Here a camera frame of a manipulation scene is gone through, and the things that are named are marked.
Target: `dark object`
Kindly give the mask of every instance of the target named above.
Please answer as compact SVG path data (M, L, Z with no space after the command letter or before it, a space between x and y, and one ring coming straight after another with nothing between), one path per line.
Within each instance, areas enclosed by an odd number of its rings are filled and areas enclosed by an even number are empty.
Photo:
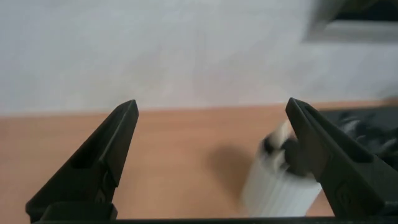
M396 170L309 104L291 98L286 113L336 217L398 215Z
M30 221L110 220L138 120L134 100L119 105L26 204Z
M348 0L335 17L347 21L398 21L396 0Z
M397 223L398 173L310 105L290 99L286 112L310 169L336 215L325 218L113 220L111 203L138 118L135 101L118 106L26 205L31 222L89 223Z
M285 162L289 165L287 172L300 177L307 177L311 170L300 144L294 138L288 138L281 146L285 150Z

